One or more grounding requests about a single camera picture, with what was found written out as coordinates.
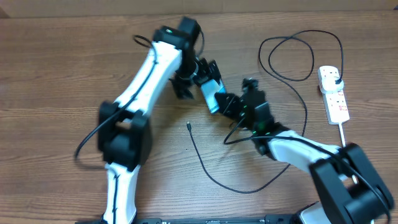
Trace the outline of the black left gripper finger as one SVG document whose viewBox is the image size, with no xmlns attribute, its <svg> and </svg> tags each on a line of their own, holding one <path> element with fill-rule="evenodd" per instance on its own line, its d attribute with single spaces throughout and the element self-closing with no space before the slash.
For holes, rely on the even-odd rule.
<svg viewBox="0 0 398 224">
<path fill-rule="evenodd" d="M 215 60 L 209 62 L 209 71 L 210 71 L 210 78 L 217 83 L 221 83 L 221 73 Z"/>
<path fill-rule="evenodd" d="M 174 89 L 174 93 L 180 100 L 193 99 L 193 95 L 189 88 L 192 86 L 190 81 L 181 79 L 169 79 Z"/>
</svg>

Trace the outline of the Samsung Galaxy smartphone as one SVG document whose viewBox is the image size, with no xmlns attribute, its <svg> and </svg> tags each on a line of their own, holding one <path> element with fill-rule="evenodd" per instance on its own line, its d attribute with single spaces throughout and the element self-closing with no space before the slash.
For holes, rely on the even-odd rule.
<svg viewBox="0 0 398 224">
<path fill-rule="evenodd" d="M 219 110 L 219 104 L 215 98 L 216 93 L 226 93 L 222 80 L 218 83 L 216 80 L 209 80 L 200 87 L 204 99 L 211 114 Z"/>
</svg>

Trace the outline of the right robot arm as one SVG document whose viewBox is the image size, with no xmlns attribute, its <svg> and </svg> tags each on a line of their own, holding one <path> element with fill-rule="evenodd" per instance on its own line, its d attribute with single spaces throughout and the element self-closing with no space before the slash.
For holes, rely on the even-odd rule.
<svg viewBox="0 0 398 224">
<path fill-rule="evenodd" d="M 257 80 L 245 79 L 243 94 L 215 93 L 219 111 L 252 132 L 248 138 L 259 154 L 287 162 L 313 180 L 319 202 L 292 216 L 292 223 L 371 223 L 389 217 L 394 199 L 357 144 L 345 147 L 302 137 L 275 122 Z"/>
</svg>

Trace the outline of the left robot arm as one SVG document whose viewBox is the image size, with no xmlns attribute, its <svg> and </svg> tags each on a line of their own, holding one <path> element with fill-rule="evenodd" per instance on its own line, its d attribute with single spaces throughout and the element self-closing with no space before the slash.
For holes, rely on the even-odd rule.
<svg viewBox="0 0 398 224">
<path fill-rule="evenodd" d="M 192 85 L 200 87 L 210 113 L 219 110 L 215 93 L 224 91 L 220 71 L 215 61 L 207 62 L 194 50 L 202 34 L 198 22 L 188 17 L 177 29 L 157 29 L 131 84 L 113 103 L 100 106 L 98 148 L 108 177 L 107 207 L 100 223 L 134 223 L 136 219 L 137 176 L 152 149 L 150 115 L 167 82 L 180 99 L 192 97 Z"/>
</svg>

